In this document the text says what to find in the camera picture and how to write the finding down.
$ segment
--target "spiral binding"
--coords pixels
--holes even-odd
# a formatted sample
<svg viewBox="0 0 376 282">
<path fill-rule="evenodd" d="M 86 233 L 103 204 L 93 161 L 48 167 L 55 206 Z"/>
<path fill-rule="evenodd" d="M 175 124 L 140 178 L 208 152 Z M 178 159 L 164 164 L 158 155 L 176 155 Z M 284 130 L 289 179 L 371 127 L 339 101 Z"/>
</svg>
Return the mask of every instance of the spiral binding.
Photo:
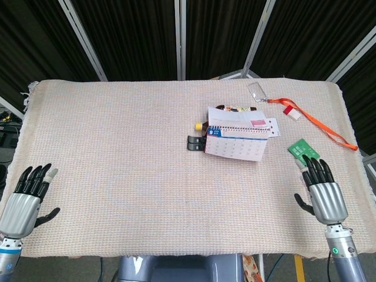
<svg viewBox="0 0 376 282">
<path fill-rule="evenodd" d="M 270 130 L 270 128 L 259 128 L 259 127 L 235 127 L 235 126 L 209 126 L 211 130 L 227 129 L 228 131 L 242 131 L 242 132 L 264 132 Z"/>
</svg>

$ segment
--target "clear plastic badge holder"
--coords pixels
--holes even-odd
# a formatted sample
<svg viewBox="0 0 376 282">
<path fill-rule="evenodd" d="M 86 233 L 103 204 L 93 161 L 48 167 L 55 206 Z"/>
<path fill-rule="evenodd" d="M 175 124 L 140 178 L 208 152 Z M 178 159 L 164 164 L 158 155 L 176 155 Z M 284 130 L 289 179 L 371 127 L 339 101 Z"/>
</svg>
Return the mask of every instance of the clear plastic badge holder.
<svg viewBox="0 0 376 282">
<path fill-rule="evenodd" d="M 251 92 L 251 95 L 253 99 L 256 102 L 267 102 L 268 97 L 266 96 L 265 92 L 262 90 L 261 86 L 255 82 L 252 84 L 247 85 L 249 92 Z"/>
</svg>

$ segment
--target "black curtain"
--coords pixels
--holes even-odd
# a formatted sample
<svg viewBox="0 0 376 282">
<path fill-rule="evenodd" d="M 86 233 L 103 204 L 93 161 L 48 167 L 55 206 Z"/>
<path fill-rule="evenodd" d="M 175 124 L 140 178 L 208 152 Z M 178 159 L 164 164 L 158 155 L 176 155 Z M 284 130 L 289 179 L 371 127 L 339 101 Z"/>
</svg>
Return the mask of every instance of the black curtain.
<svg viewBox="0 0 376 282">
<path fill-rule="evenodd" d="M 176 80 L 174 0 L 73 0 L 109 81 Z"/>
<path fill-rule="evenodd" d="M 188 0 L 186 79 L 242 69 L 266 1 Z"/>
<path fill-rule="evenodd" d="M 326 80 L 375 25 L 374 0 L 278 0 L 250 69 L 262 78 Z"/>
<path fill-rule="evenodd" d="M 376 45 L 337 82 L 360 149 L 376 153 Z"/>
<path fill-rule="evenodd" d="M 23 109 L 35 80 L 98 80 L 56 0 L 0 3 L 0 96 Z"/>
</svg>

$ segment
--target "yellow bottle cap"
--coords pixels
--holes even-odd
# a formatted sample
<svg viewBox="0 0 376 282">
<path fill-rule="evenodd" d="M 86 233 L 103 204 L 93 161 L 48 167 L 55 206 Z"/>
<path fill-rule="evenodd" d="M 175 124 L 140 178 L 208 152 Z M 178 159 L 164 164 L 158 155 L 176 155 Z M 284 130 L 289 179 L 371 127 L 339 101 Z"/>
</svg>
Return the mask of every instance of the yellow bottle cap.
<svg viewBox="0 0 376 282">
<path fill-rule="evenodd" d="M 195 129 L 195 131 L 201 131 L 202 130 L 202 123 L 196 122 L 194 129 Z"/>
</svg>

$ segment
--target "green card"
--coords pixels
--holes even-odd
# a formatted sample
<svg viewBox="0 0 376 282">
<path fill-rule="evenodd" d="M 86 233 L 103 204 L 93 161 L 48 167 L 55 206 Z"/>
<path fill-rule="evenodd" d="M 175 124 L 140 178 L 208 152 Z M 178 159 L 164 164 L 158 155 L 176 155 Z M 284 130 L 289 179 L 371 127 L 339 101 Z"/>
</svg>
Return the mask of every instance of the green card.
<svg viewBox="0 0 376 282">
<path fill-rule="evenodd" d="M 288 150 L 305 166 L 307 166 L 307 164 L 305 163 L 302 155 L 306 155 L 309 158 L 313 157 L 317 160 L 320 158 L 320 155 L 314 149 L 312 149 L 312 147 L 308 145 L 304 139 L 300 139 L 298 142 L 290 146 Z"/>
</svg>

